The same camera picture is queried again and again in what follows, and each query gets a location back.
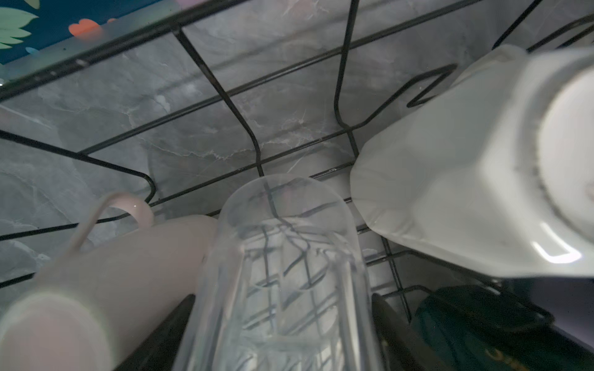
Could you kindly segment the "dark green mug white interior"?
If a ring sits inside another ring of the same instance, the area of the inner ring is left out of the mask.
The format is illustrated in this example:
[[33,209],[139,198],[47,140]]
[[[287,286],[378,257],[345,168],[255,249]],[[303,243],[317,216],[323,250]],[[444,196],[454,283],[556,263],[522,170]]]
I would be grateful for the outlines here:
[[455,370],[593,368],[591,352],[530,309],[479,286],[436,290],[411,326]]

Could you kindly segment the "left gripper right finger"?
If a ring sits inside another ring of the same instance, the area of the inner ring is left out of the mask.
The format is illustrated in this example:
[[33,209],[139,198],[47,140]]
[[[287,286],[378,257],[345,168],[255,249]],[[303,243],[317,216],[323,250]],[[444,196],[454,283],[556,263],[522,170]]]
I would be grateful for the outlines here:
[[386,370],[452,370],[381,295],[373,294],[371,305]]

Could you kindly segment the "cream mug pink handle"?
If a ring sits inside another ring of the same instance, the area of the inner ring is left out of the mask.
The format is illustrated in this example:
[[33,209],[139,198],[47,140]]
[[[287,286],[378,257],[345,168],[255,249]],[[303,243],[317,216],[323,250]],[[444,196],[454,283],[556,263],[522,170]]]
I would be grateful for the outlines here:
[[[129,213],[136,230],[85,249],[109,207]],[[116,368],[196,291],[216,230],[217,221],[204,215],[156,224],[145,201],[104,196],[3,316],[1,368]]]

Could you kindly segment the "white ceramic mug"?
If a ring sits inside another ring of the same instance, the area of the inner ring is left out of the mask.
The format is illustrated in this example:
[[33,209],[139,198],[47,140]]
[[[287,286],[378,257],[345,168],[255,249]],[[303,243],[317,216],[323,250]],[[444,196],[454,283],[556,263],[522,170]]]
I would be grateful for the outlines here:
[[593,275],[593,49],[504,45],[370,139],[365,223],[493,278]]

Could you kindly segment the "clear glass cup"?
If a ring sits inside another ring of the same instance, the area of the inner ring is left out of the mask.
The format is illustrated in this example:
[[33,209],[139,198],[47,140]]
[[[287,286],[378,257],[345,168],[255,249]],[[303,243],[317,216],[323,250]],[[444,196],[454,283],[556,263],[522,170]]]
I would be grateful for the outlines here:
[[382,370],[353,215],[328,185],[251,181],[224,204],[176,370]]

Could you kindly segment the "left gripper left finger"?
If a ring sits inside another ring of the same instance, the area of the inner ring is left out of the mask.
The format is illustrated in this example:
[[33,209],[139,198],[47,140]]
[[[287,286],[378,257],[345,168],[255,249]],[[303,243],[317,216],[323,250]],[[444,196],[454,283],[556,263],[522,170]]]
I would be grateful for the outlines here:
[[187,295],[149,337],[114,370],[171,370],[195,301],[196,295]]

